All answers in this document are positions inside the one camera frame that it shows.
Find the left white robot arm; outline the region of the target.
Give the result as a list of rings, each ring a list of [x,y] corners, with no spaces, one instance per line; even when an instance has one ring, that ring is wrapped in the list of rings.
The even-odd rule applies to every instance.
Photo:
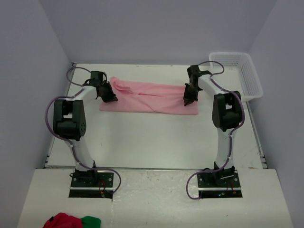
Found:
[[[54,98],[53,127],[51,133],[69,147],[76,163],[72,178],[92,187],[98,183],[98,168],[85,140],[85,106],[101,98],[105,103],[117,102],[118,98],[102,71],[91,71],[90,78],[78,85],[80,90],[72,96]]]

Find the pink t shirt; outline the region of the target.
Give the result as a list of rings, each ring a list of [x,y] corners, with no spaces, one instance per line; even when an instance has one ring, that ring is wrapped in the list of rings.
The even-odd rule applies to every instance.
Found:
[[[185,86],[134,82],[111,77],[110,85],[118,98],[101,103],[100,111],[197,115],[198,104],[184,106]]]

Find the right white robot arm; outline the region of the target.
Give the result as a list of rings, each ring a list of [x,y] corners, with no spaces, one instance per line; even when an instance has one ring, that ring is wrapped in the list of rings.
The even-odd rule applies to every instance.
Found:
[[[239,91],[221,87],[212,78],[214,75],[201,71],[198,65],[187,68],[189,82],[185,84],[184,106],[198,101],[199,91],[213,97],[212,122],[218,132],[218,152],[212,170],[206,169],[203,177],[216,186],[224,186],[235,174],[233,144],[236,131],[244,124],[244,108]]]

